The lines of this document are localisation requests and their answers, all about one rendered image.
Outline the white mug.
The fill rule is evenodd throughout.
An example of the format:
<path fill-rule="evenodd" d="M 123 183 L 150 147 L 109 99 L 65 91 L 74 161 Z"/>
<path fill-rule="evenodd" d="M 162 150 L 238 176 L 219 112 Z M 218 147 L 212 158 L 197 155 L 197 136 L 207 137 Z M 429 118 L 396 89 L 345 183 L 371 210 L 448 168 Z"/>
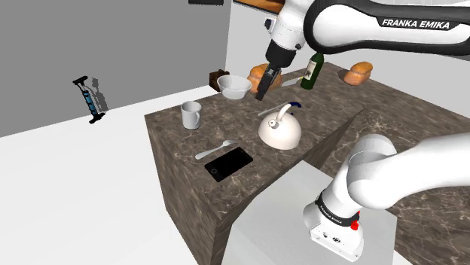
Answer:
<path fill-rule="evenodd" d="M 202 105 L 199 102 L 187 101 L 181 104 L 182 124 L 185 129 L 200 127 Z"/>

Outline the silver spoon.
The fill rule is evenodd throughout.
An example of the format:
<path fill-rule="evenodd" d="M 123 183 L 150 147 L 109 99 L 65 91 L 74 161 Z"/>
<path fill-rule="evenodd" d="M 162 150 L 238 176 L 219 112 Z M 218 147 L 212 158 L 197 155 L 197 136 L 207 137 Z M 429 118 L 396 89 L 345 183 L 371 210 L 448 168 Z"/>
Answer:
<path fill-rule="evenodd" d="M 236 143 L 236 142 L 237 142 L 236 140 L 224 140 L 224 141 L 222 142 L 222 144 L 221 144 L 220 146 L 218 146 L 217 148 L 213 148 L 213 149 L 210 149 L 210 150 L 208 150 L 208 151 L 204 151 L 204 152 L 198 153 L 198 154 L 196 154 L 196 155 L 194 156 L 194 158 L 195 158 L 196 160 L 200 160 L 200 159 L 204 158 L 205 156 L 207 156 L 207 155 L 209 155 L 209 154 L 211 154 L 211 153 L 213 153 L 213 152 L 215 152 L 215 151 L 217 151 L 217 150 L 220 150 L 220 149 L 222 149 L 222 148 L 224 148 L 224 147 L 227 147 L 227 146 L 229 146 L 229 145 L 232 145 L 232 144 L 234 144 L 234 143 Z"/>

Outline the dark brown box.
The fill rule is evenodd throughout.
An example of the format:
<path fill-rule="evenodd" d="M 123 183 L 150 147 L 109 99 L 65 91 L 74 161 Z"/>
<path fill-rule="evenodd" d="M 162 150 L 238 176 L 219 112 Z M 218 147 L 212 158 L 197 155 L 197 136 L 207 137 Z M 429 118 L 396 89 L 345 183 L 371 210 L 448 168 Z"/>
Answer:
<path fill-rule="evenodd" d="M 225 70 L 222 70 L 222 69 L 219 69 L 218 71 L 216 72 L 210 72 L 209 73 L 209 86 L 214 89 L 215 91 L 219 92 L 220 91 L 220 88 L 219 88 L 219 85 L 217 83 L 217 80 L 221 77 L 221 76 L 224 76 L 224 75 L 229 75 L 230 72 L 228 71 L 225 71 Z"/>

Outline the wooden wall shelf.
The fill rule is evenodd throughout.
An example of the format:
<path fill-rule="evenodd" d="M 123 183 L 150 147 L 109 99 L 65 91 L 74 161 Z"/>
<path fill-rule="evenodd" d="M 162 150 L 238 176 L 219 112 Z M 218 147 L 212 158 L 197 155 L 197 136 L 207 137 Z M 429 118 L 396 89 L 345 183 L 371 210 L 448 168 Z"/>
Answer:
<path fill-rule="evenodd" d="M 285 4 L 285 0 L 233 0 L 233 2 L 270 14 L 278 14 Z"/>

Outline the blue and black air pump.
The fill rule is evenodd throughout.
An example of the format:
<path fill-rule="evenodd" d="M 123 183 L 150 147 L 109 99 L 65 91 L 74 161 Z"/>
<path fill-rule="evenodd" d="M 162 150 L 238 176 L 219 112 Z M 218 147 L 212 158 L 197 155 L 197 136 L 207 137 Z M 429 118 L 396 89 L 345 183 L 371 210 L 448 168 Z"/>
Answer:
<path fill-rule="evenodd" d="M 87 103 L 88 109 L 93 116 L 89 121 L 90 124 L 94 124 L 98 120 L 101 120 L 105 116 L 105 112 L 99 112 L 95 106 L 95 103 L 91 97 L 91 89 L 85 84 L 85 81 L 88 79 L 86 75 L 74 80 L 72 83 L 81 90 L 81 94 Z"/>

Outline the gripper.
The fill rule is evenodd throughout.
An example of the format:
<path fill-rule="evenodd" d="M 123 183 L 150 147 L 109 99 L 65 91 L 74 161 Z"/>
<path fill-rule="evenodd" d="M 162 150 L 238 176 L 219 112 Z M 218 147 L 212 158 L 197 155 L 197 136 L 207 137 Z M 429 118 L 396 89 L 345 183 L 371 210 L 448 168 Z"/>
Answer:
<path fill-rule="evenodd" d="M 269 90 L 269 87 L 276 80 L 282 68 L 289 67 L 296 55 L 295 50 L 285 49 L 279 46 L 274 40 L 271 40 L 267 48 L 265 57 L 268 66 L 258 85 L 258 92 L 255 98 L 261 101 Z"/>

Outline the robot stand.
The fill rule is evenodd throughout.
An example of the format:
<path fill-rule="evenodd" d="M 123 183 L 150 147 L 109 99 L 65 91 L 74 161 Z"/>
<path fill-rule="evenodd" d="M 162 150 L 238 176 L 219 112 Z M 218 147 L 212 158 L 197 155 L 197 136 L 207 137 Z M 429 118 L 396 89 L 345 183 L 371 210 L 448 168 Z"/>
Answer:
<path fill-rule="evenodd" d="M 354 263 L 310 238 L 304 207 L 332 178 L 304 161 L 257 195 L 236 219 L 222 265 L 409 265 L 396 254 L 397 218 L 364 209 L 365 246 Z"/>

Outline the black phone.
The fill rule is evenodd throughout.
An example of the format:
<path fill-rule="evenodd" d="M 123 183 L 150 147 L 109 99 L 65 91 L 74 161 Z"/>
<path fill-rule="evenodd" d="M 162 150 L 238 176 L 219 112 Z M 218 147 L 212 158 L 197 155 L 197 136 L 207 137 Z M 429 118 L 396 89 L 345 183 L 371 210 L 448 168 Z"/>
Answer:
<path fill-rule="evenodd" d="M 205 164 L 204 167 L 215 181 L 220 182 L 252 161 L 253 158 L 249 154 L 241 147 L 237 147 Z"/>

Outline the round bread loaf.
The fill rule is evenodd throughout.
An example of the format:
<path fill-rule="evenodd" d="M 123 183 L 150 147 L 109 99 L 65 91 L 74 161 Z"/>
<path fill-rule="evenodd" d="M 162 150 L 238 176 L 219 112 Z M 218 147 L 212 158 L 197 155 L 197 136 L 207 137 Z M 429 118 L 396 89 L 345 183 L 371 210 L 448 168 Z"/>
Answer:
<path fill-rule="evenodd" d="M 263 77 L 263 74 L 268 67 L 267 63 L 257 65 L 253 67 L 249 73 L 249 76 L 247 79 L 252 83 L 252 88 L 250 90 L 251 93 L 257 93 L 258 92 L 258 85 L 261 82 L 261 79 Z M 282 85 L 282 75 L 279 73 L 273 83 L 269 86 L 269 90 L 275 89 L 277 87 L 280 87 Z"/>

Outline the silver butter knife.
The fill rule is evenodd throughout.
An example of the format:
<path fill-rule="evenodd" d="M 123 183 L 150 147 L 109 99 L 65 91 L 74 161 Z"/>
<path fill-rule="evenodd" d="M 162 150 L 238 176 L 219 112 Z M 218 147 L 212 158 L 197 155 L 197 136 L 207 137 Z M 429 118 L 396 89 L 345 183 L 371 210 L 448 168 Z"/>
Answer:
<path fill-rule="evenodd" d="M 289 102 L 284 102 L 284 103 L 282 103 L 282 104 L 280 104 L 280 105 L 278 105 L 278 106 L 276 106 L 276 107 L 273 107 L 273 108 L 269 108 L 269 109 L 267 109 L 267 110 L 264 110 L 264 111 L 258 113 L 257 117 L 261 117 L 261 116 L 263 116 L 263 115 L 265 115 L 265 114 L 269 114 L 269 113 L 272 112 L 272 111 L 278 111 L 278 110 L 280 110 L 281 108 L 283 108 L 285 105 L 288 105 L 288 104 L 290 104 L 290 103 L 289 103 Z"/>

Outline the green wine bottle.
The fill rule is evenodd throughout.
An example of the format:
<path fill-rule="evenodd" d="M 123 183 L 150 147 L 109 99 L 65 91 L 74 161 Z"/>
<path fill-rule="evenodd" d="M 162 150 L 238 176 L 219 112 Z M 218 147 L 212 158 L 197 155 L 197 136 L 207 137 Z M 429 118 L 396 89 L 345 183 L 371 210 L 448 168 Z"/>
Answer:
<path fill-rule="evenodd" d="M 324 63 L 324 55 L 322 53 L 315 53 L 306 67 L 303 78 L 301 79 L 301 87 L 305 90 L 311 90 L 319 76 Z"/>

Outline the white bowl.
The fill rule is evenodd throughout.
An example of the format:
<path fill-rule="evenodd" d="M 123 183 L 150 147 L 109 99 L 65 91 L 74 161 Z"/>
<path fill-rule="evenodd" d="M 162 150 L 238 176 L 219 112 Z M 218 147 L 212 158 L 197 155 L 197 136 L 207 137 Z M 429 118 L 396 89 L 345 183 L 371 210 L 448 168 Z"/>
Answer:
<path fill-rule="evenodd" d="M 252 88 L 251 81 L 236 75 L 223 75 L 216 82 L 222 96 L 232 100 L 243 99 Z"/>

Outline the long bread loaf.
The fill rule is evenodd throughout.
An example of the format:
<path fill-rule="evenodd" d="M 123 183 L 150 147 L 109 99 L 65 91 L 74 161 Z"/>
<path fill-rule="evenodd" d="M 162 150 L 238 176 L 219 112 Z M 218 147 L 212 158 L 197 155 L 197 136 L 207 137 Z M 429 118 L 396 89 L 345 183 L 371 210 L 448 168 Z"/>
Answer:
<path fill-rule="evenodd" d="M 366 82 L 371 76 L 373 65 L 370 62 L 358 62 L 344 75 L 343 81 L 352 86 Z"/>

